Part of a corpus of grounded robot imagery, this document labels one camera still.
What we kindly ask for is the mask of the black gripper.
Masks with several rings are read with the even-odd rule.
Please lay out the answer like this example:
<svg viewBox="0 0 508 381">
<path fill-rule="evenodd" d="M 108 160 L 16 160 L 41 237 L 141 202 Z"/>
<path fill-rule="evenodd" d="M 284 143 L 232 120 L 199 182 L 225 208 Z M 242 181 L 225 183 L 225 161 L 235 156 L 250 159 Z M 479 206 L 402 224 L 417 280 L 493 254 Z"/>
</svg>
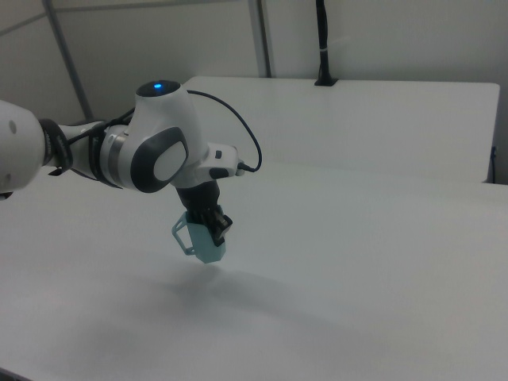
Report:
<svg viewBox="0 0 508 381">
<path fill-rule="evenodd" d="M 211 225 L 211 236 L 215 244 L 223 244 L 233 220 L 223 214 L 217 204 L 220 189 L 217 181 L 202 183 L 196 187 L 177 188 L 177 193 L 187 210 L 187 220 L 200 225 Z"/>
</svg>

